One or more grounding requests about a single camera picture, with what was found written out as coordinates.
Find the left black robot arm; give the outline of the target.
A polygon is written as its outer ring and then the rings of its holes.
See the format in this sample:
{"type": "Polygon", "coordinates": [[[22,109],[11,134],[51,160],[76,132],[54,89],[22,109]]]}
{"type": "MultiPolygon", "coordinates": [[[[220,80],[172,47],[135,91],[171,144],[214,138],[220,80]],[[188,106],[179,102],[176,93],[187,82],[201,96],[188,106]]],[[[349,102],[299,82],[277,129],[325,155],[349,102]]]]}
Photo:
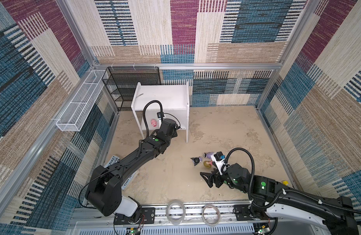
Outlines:
{"type": "Polygon", "coordinates": [[[138,148],[119,162],[108,167],[96,167],[91,180],[85,185],[85,198],[104,216],[116,213],[123,204],[122,184],[145,163],[163,154],[172,138],[178,136],[180,126],[176,121],[163,117],[163,106],[158,100],[152,100],[144,106],[143,119],[146,120],[146,110],[153,103],[160,106],[160,128],[151,134],[146,133],[146,137],[139,141],[138,148]]]}

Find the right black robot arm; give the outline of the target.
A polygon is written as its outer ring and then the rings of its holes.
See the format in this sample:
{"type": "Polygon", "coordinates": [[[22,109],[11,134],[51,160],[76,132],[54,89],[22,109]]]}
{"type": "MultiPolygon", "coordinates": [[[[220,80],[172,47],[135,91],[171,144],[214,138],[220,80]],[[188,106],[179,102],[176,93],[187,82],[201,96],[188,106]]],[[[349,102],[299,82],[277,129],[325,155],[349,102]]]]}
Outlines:
{"type": "Polygon", "coordinates": [[[254,158],[244,148],[234,148],[227,155],[221,152],[208,152],[203,154],[203,158],[214,167],[212,172],[200,174],[210,188],[227,185],[230,189],[248,195],[247,207],[235,206],[233,209],[238,220],[243,216],[260,220],[273,219],[275,222],[280,218],[286,218],[326,229],[332,235],[359,233],[361,220],[357,221],[355,216],[361,215],[361,211],[354,209],[352,200],[348,197],[321,197],[256,175],[254,158]],[[228,163],[230,156],[236,151],[248,155],[252,165],[250,170],[238,163],[228,163]]]}

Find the white two-tier shelf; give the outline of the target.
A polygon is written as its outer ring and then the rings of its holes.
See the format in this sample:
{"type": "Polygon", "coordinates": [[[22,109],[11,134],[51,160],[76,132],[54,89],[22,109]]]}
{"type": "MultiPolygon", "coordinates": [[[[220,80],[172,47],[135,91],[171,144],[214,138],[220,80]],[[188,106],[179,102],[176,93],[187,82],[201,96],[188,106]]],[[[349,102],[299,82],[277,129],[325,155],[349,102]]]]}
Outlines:
{"type": "Polygon", "coordinates": [[[162,103],[163,111],[169,113],[169,118],[176,117],[181,130],[185,130],[185,141],[189,141],[189,83],[185,85],[141,85],[137,83],[131,110],[142,137],[146,135],[145,122],[139,119],[137,112],[143,111],[145,105],[153,100],[162,103]]]}

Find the olive green figure toy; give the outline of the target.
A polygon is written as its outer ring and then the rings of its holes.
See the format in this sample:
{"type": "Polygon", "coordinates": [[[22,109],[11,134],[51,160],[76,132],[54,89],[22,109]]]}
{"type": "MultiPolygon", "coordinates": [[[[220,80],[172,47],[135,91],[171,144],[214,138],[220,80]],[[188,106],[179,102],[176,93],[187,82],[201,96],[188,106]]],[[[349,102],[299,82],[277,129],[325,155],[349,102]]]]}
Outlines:
{"type": "Polygon", "coordinates": [[[204,161],[203,166],[207,168],[211,168],[213,166],[213,161],[204,161]]]}

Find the black purple bat toy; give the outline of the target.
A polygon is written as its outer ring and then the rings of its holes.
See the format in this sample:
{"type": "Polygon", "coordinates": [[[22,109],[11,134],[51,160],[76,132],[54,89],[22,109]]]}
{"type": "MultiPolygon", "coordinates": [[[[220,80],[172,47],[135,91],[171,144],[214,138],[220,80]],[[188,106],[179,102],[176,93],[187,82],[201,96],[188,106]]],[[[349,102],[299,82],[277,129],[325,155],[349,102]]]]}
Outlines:
{"type": "Polygon", "coordinates": [[[203,161],[203,159],[201,157],[194,157],[194,158],[191,158],[194,166],[198,165],[200,162],[203,161]]]}

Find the purple figure toy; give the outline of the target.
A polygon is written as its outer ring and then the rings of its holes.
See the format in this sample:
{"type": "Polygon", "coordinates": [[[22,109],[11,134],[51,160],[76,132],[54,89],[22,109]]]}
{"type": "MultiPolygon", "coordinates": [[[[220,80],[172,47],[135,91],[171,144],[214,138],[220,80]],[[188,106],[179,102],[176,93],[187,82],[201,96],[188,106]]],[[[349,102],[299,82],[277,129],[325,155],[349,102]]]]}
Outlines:
{"type": "Polygon", "coordinates": [[[207,159],[212,159],[213,155],[214,155],[214,152],[207,152],[207,153],[203,154],[204,158],[207,158],[207,159]]]}

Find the clear tape roll right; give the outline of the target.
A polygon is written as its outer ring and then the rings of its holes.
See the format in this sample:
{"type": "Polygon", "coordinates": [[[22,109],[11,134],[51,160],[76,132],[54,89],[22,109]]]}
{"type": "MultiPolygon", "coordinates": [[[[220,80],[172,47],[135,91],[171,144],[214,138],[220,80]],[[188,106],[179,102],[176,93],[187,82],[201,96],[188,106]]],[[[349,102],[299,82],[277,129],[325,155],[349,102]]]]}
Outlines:
{"type": "Polygon", "coordinates": [[[221,213],[215,205],[205,205],[202,209],[202,220],[210,227],[217,226],[221,220],[221,213]]]}

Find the clear tape roll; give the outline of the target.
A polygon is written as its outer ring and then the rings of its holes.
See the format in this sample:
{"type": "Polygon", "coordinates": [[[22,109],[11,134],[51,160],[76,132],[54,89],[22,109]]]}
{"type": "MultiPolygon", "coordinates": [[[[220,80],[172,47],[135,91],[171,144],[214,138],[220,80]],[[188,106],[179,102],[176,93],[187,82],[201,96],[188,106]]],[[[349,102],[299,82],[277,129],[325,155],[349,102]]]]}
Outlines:
{"type": "Polygon", "coordinates": [[[168,222],[172,225],[180,225],[184,221],[186,208],[182,201],[172,200],[167,204],[165,211],[168,222]]]}
{"type": "Polygon", "coordinates": [[[205,205],[202,209],[202,220],[210,227],[217,226],[221,220],[221,213],[215,205],[205,205]]]}

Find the clear tape roll left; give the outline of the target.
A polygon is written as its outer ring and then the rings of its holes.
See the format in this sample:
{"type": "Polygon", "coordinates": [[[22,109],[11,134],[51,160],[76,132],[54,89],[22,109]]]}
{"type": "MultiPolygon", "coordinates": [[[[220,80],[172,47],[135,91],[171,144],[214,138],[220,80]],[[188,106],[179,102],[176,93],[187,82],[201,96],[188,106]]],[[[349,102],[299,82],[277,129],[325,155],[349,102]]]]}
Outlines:
{"type": "Polygon", "coordinates": [[[165,211],[168,222],[172,225],[180,225],[184,221],[186,208],[182,201],[172,200],[167,204],[165,211]]]}

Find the colourful children's book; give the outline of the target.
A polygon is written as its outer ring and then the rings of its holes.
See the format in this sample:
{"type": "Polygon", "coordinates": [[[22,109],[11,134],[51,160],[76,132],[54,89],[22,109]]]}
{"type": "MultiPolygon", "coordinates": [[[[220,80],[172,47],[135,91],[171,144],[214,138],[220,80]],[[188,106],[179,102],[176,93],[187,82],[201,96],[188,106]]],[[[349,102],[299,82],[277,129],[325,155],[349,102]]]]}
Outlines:
{"type": "MultiPolygon", "coordinates": [[[[110,165],[113,165],[115,163],[120,162],[120,158],[116,155],[113,155],[110,160],[104,165],[104,167],[108,167],[110,165]]],[[[131,174],[127,180],[123,183],[123,185],[121,186],[121,189],[124,191],[128,185],[138,176],[139,174],[139,170],[135,171],[133,174],[131,174]]]]}

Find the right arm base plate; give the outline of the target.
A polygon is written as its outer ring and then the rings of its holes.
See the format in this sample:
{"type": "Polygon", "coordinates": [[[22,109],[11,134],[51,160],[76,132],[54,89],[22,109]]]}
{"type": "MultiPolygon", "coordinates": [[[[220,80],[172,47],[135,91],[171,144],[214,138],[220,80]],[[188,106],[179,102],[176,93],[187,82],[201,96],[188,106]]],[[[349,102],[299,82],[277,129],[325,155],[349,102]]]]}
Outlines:
{"type": "Polygon", "coordinates": [[[275,218],[266,215],[263,209],[259,209],[249,204],[234,205],[233,213],[235,214],[237,221],[275,220],[275,218]]]}

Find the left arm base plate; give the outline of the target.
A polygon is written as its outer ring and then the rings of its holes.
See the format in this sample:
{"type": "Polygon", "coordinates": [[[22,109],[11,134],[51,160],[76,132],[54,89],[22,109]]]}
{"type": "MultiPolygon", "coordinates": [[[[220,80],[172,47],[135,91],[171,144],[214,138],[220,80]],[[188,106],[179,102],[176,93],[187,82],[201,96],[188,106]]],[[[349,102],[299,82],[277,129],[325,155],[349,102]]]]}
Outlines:
{"type": "Polygon", "coordinates": [[[154,224],[156,215],[155,207],[139,207],[132,216],[125,216],[116,213],[114,218],[114,225],[139,225],[139,224],[154,224]]]}

